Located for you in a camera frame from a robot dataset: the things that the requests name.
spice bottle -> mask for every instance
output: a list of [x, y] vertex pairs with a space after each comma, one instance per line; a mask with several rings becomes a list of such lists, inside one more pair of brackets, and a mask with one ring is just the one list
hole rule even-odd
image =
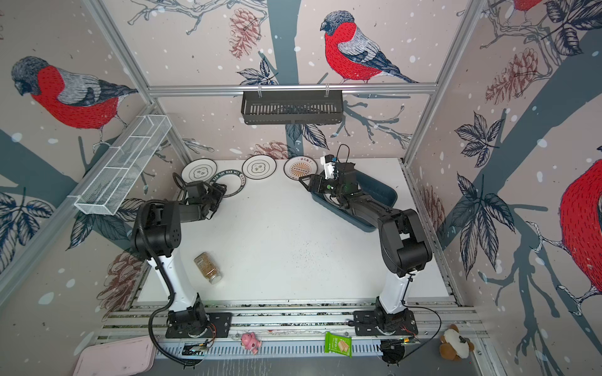
[[201, 253], [199, 257], [194, 259], [194, 263], [199, 267], [203, 277], [205, 277], [212, 285], [215, 285], [222, 279], [222, 274], [211, 259], [209, 253]]

gray floor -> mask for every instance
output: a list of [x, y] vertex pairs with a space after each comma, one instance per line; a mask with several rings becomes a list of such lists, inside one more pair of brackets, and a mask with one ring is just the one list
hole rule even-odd
[[410, 375], [458, 375], [480, 376], [471, 355], [461, 362], [444, 360], [439, 355], [439, 340], [433, 339], [416, 353], [400, 362], [399, 367], [387, 367], [380, 357], [318, 357], [318, 358], [275, 358], [246, 360], [205, 360], [196, 369], [182, 369], [171, 360], [157, 360], [144, 376], [402, 376]]

pink toy figurine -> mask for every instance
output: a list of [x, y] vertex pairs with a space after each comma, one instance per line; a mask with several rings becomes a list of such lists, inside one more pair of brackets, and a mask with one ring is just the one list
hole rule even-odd
[[258, 349], [261, 347], [261, 341], [258, 341], [257, 338], [255, 338], [255, 333], [243, 334], [243, 337], [240, 341], [245, 349], [251, 350], [253, 355], [257, 355], [257, 351], [259, 351]]

green snack package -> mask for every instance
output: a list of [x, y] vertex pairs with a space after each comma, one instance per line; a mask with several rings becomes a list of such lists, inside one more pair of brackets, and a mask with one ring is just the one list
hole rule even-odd
[[351, 338], [335, 336], [331, 332], [327, 331], [324, 349], [327, 353], [347, 355], [351, 358]]

black metal basket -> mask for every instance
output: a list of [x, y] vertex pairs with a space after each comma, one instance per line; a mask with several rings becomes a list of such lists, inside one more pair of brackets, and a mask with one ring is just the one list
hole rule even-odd
[[246, 124], [338, 124], [343, 91], [245, 91], [241, 113]]

